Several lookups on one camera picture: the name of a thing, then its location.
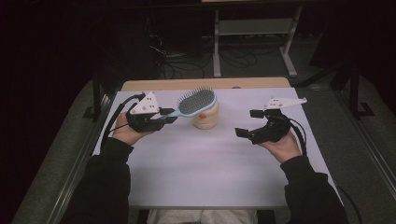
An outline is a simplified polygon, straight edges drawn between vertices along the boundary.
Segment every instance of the person's lap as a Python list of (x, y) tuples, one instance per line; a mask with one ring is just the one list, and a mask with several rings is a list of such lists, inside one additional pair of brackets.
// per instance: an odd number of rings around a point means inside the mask
[(186, 223), (240, 223), (257, 224), (256, 210), (173, 210), (152, 209), (148, 213), (148, 224)]

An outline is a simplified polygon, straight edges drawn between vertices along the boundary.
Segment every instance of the hairbrush bristles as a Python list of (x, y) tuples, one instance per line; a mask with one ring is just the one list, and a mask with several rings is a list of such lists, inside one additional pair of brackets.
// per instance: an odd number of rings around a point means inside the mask
[(205, 86), (184, 94), (177, 104), (182, 114), (189, 115), (211, 105), (215, 97), (213, 90)]

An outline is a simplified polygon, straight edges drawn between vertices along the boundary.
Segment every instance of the forearm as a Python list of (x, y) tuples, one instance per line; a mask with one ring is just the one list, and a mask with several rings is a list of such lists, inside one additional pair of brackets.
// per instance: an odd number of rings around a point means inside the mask
[(127, 223), (131, 177), (126, 164), (132, 147), (108, 138), (90, 158), (62, 223)]
[(307, 157), (281, 164), (289, 184), (285, 187), (290, 223), (347, 223), (347, 215), (325, 174), (315, 173)]

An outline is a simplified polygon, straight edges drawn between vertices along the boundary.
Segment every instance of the cable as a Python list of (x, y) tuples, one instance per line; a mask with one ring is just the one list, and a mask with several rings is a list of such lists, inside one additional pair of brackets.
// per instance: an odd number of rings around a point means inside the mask
[[(167, 65), (168, 67), (170, 67), (172, 69), (172, 76), (169, 79), (174, 79), (176, 73), (180, 74), (180, 78), (183, 78), (183, 75), (179, 71), (176, 71), (174, 66), (172, 66), (169, 63), (163, 63), (163, 64)], [(165, 69), (163, 69), (163, 76), (166, 79), (166, 71), (165, 71)]]
[(340, 190), (344, 193), (344, 195), (347, 197), (347, 199), (350, 201), (350, 203), (351, 203), (352, 206), (353, 206), (353, 209), (354, 209), (355, 212), (356, 212), (356, 216), (358, 216), (359, 223), (362, 224), (362, 223), (363, 223), (363, 220), (361, 219), (361, 212), (360, 212), (358, 206), (355, 204), (355, 202), (352, 200), (352, 198), (347, 194), (347, 192), (346, 192), (343, 188), (341, 188), (340, 185), (337, 184), (336, 187), (337, 187), (338, 189), (340, 189)]
[(300, 128), (303, 130), (303, 133), (304, 133), (304, 141), (305, 141), (305, 143), (306, 143), (306, 133), (305, 133), (305, 130), (304, 130), (304, 128), (303, 128), (303, 125), (301, 125), (299, 122), (297, 122), (297, 120), (295, 120), (295, 119), (290, 119), (291, 121), (293, 121), (293, 122), (295, 122), (296, 124), (298, 124), (298, 126), (300, 126)]
[(239, 38), (239, 47), (226, 45), (227, 47), (232, 49), (232, 51), (230, 51), (230, 54), (231, 54), (232, 58), (230, 56), (227, 56), (223, 52), (220, 53), (219, 55), (220, 55), (221, 59), (224, 62), (226, 62), (228, 65), (230, 65), (230, 66), (237, 67), (237, 68), (247, 68), (247, 67), (249, 67), (251, 65), (255, 65), (258, 62), (256, 56), (273, 52), (274, 50), (278, 49), (278, 47), (283, 45), (283, 43), (277, 44), (275, 47), (273, 47), (273, 48), (271, 48), (271, 49), (269, 49), (269, 50), (267, 50), (265, 52), (255, 53), (255, 51), (257, 51), (257, 49), (263, 43), (264, 43), (264, 40), (259, 42), (256, 46), (253, 46), (253, 49), (245, 51), (245, 50), (240, 49), (240, 48), (246, 47), (247, 45), (242, 42), (242, 38)]
[[(179, 60), (179, 61), (174, 61), (174, 60), (166, 60), (164, 62), (164, 64), (166, 64), (167, 66), (172, 68), (172, 71), (174, 72), (173, 75), (175, 75), (176, 73), (180, 73), (179, 71), (176, 71), (175, 69), (178, 70), (182, 70), (182, 71), (195, 71), (195, 70), (201, 70), (202, 72), (202, 78), (205, 77), (205, 70), (204, 68), (207, 67), (207, 65), (209, 64), (209, 62), (212, 60), (212, 57), (208, 57), (208, 59), (205, 61), (205, 63), (203, 65), (200, 65), (198, 63), (193, 63), (194, 61), (197, 61), (198, 59), (195, 57), (192, 57), (191, 59), (187, 59), (187, 60)], [(182, 67), (182, 65), (192, 65), (193, 68), (186, 68), (186, 67)]]
[(163, 55), (166, 55), (166, 50), (164, 50), (164, 49), (157, 49), (157, 48), (155, 48), (155, 47), (153, 47), (153, 46), (151, 46), (151, 45), (149, 45), (149, 47), (150, 47), (151, 49), (157, 50), (159, 53), (161, 53), (161, 54), (163, 54)]
[(127, 125), (128, 125), (128, 123), (122, 124), (121, 126), (119, 126), (119, 127), (117, 127), (117, 128), (114, 128), (114, 129), (110, 130), (109, 132), (112, 133), (112, 132), (116, 131), (117, 129), (120, 129), (120, 128), (125, 127), (125, 126), (127, 126)]
[(166, 74), (165, 74), (165, 69), (164, 69), (163, 65), (161, 66), (161, 72), (163, 73), (163, 79), (166, 80)]
[(294, 132), (296, 133), (296, 135), (298, 137), (303, 156), (307, 156), (307, 153), (306, 153), (306, 141), (303, 139), (303, 136), (301, 135), (300, 130), (292, 123), (290, 123), (290, 126), (294, 130)]
[(110, 128), (113, 125), (114, 121), (116, 121), (116, 119), (119, 116), (119, 114), (122, 111), (122, 109), (125, 107), (125, 105), (128, 102), (130, 102), (131, 100), (133, 100), (135, 98), (138, 98), (138, 97), (139, 97), (139, 95), (130, 96), (124, 102), (119, 104), (119, 106), (117, 107), (116, 111), (114, 112), (113, 116), (111, 117), (110, 121), (108, 122), (108, 124), (107, 124), (107, 126), (105, 128), (100, 148), (102, 148), (105, 145), (105, 142), (106, 142), (106, 140), (108, 138), (108, 135), (111, 133)]

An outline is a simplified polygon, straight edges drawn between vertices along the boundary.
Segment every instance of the blue hairbrush head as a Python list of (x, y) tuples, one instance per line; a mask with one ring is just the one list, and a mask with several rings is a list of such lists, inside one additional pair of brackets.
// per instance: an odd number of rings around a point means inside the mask
[(198, 88), (180, 97), (177, 103), (177, 110), (161, 117), (161, 119), (167, 117), (192, 118), (212, 107), (216, 100), (216, 94), (210, 87)]

